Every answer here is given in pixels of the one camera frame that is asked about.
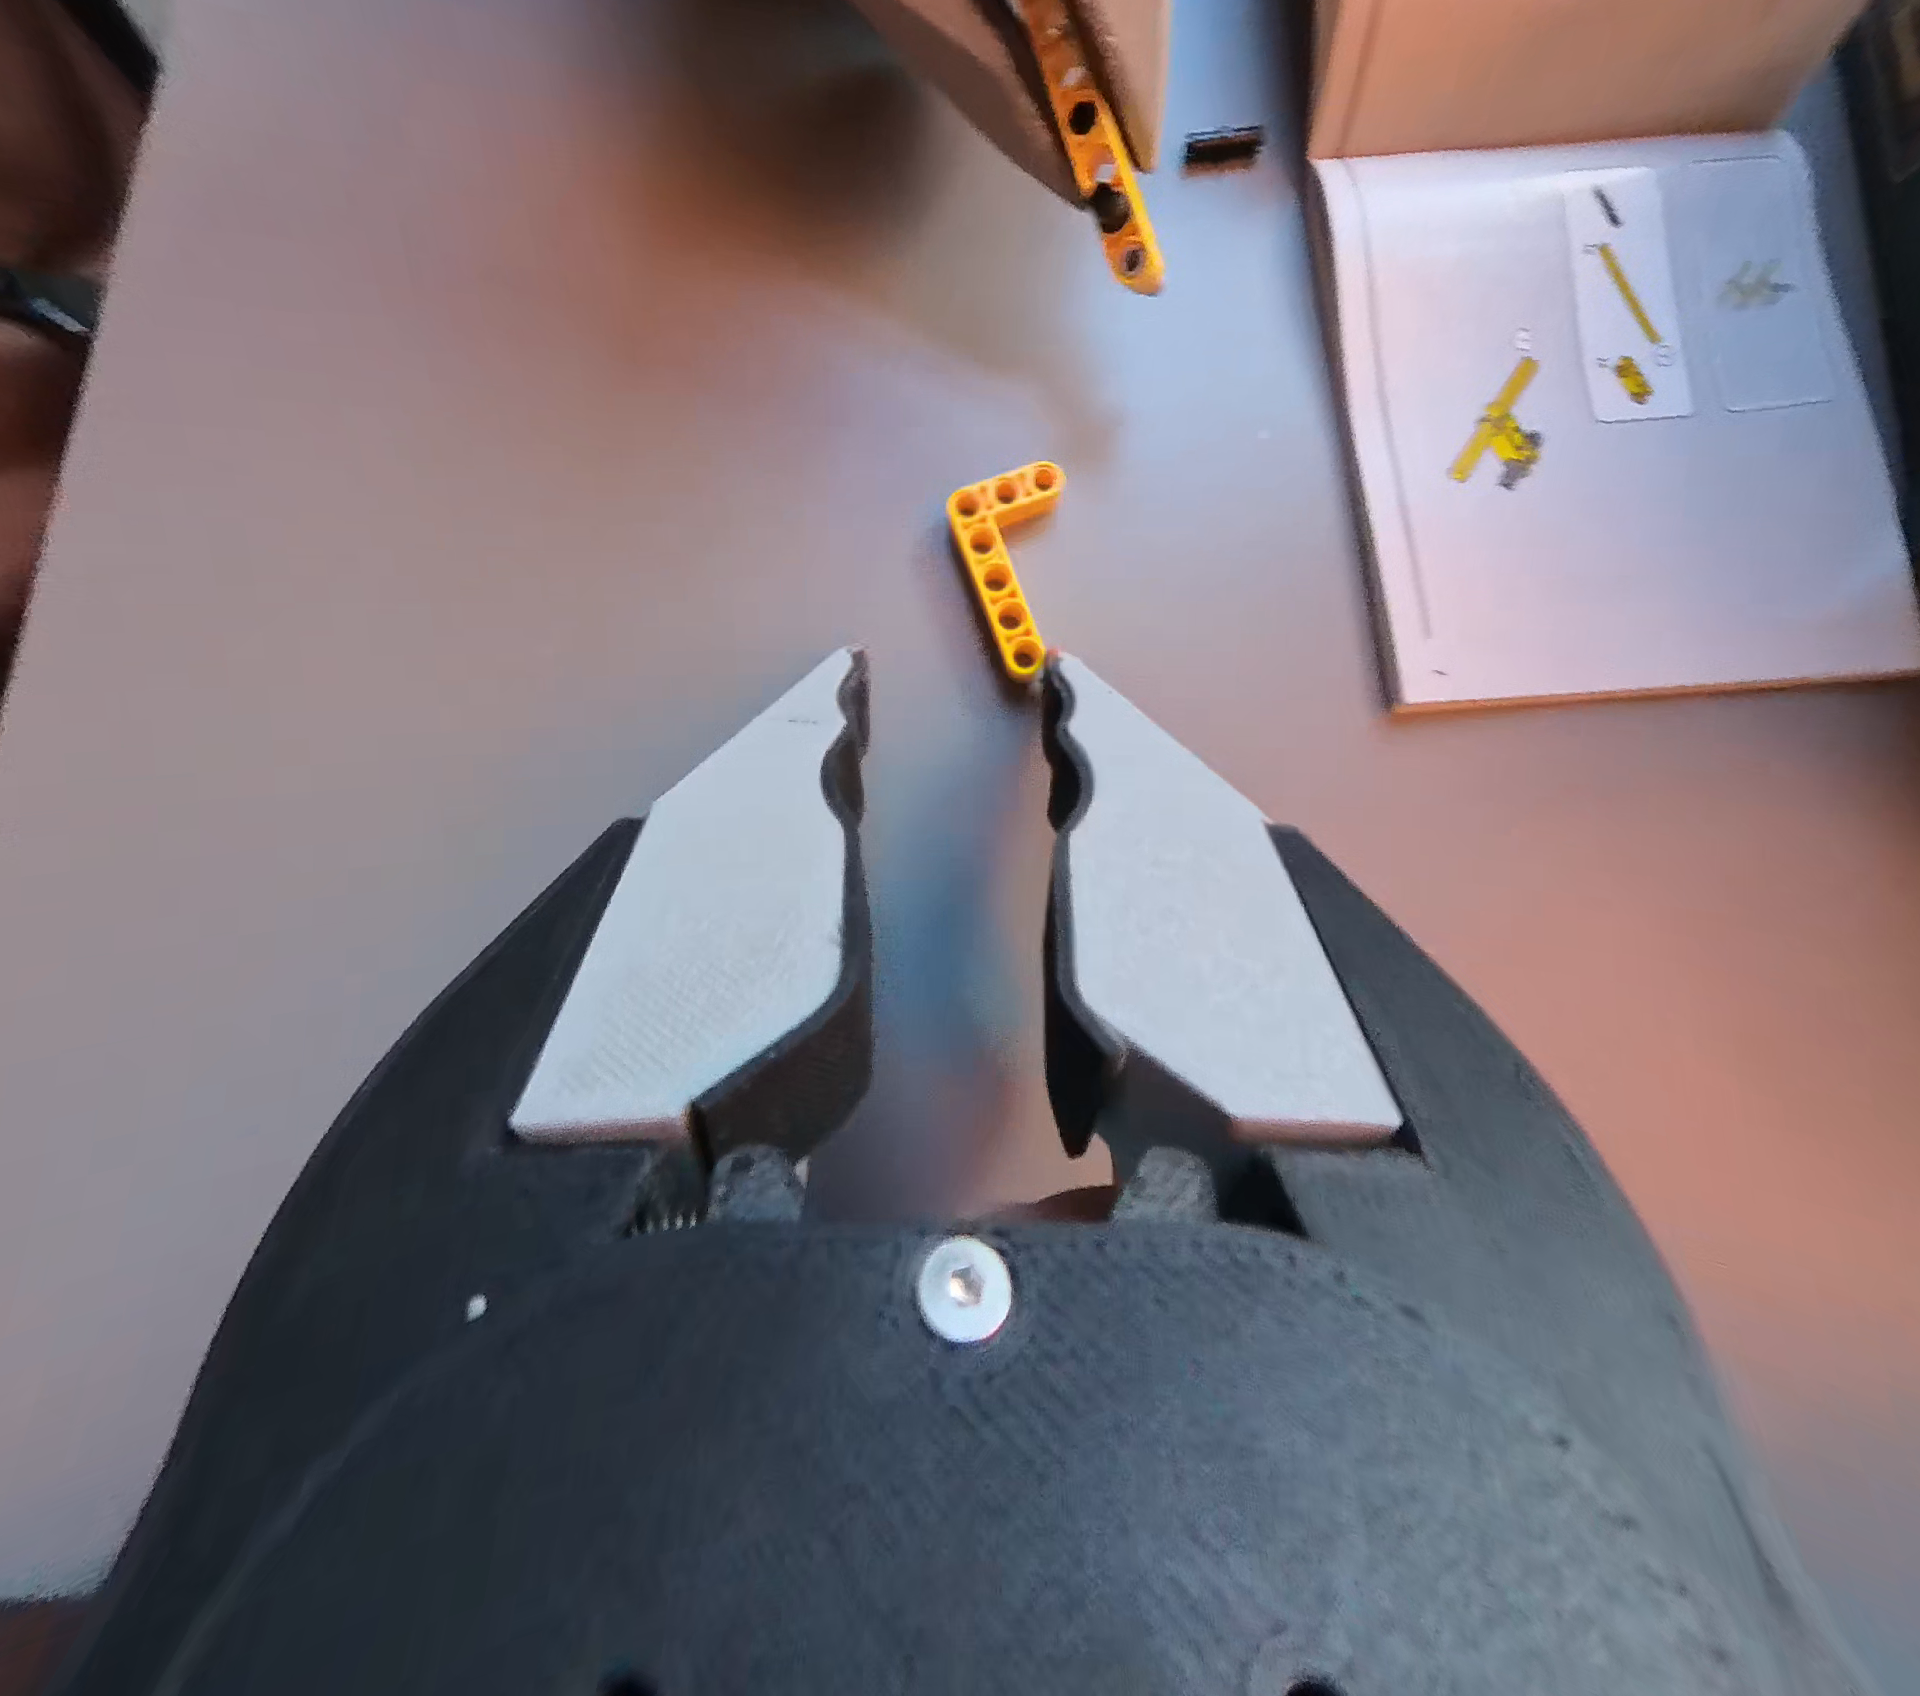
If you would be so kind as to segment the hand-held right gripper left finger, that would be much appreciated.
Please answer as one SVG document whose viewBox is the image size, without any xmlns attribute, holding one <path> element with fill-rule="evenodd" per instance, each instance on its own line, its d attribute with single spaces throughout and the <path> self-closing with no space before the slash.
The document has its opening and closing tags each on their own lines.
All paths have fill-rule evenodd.
<svg viewBox="0 0 1920 1696">
<path fill-rule="evenodd" d="M 863 1097 L 870 667 L 817 660 L 635 826 L 510 1129 L 804 1162 Z"/>
</svg>

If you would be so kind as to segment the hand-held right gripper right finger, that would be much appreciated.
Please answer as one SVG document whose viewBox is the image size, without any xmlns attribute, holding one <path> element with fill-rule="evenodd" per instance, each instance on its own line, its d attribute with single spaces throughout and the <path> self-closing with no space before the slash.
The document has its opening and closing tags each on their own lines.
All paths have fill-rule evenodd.
<svg viewBox="0 0 1920 1696">
<path fill-rule="evenodd" d="M 1260 805 L 1071 653 L 1046 662 L 1041 748 L 1063 1152 L 1392 1144 L 1404 1107 Z"/>
</svg>

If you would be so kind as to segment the yellow straight lego beam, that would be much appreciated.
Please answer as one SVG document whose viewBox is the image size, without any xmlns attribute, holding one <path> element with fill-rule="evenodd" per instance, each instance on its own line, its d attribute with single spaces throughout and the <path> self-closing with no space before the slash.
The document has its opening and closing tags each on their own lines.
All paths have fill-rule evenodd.
<svg viewBox="0 0 1920 1696">
<path fill-rule="evenodd" d="M 1014 7 L 1067 158 L 1075 200 L 1094 221 L 1109 273 L 1134 293 L 1162 291 L 1163 260 L 1143 207 L 1140 171 L 1100 91 L 1069 0 L 1014 0 Z M 1089 193 L 1101 182 L 1124 188 L 1132 201 L 1132 221 L 1115 236 L 1103 236 L 1092 215 Z"/>
</svg>

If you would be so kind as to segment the yellow L-shaped lego beam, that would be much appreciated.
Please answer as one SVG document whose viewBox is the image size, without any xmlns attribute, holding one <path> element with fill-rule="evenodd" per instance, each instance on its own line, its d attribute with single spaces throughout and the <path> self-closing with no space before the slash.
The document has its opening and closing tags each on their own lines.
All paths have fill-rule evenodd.
<svg viewBox="0 0 1920 1696">
<path fill-rule="evenodd" d="M 1030 460 L 957 486 L 945 497 L 945 522 L 971 601 L 1010 685 L 1038 684 L 1046 637 L 1017 575 L 1008 536 L 1047 518 L 1067 475 L 1054 460 Z"/>
</svg>

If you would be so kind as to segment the lego instruction booklet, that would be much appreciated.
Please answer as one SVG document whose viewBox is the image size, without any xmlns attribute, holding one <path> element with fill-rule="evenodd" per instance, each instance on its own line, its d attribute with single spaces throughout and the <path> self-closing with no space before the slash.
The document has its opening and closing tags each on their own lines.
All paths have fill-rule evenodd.
<svg viewBox="0 0 1920 1696">
<path fill-rule="evenodd" d="M 1309 0 L 1303 162 L 1385 705 L 1915 676 L 1784 117 L 1867 0 Z"/>
</svg>

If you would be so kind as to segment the person's leg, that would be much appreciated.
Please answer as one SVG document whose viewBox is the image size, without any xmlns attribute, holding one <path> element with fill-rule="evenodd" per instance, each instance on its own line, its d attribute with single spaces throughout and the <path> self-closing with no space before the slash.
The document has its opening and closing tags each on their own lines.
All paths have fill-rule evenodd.
<svg viewBox="0 0 1920 1696">
<path fill-rule="evenodd" d="M 57 0 L 1 0 L 1 262 L 101 283 L 145 100 Z M 1 325 L 1 674 L 9 676 L 84 383 L 84 355 Z"/>
</svg>

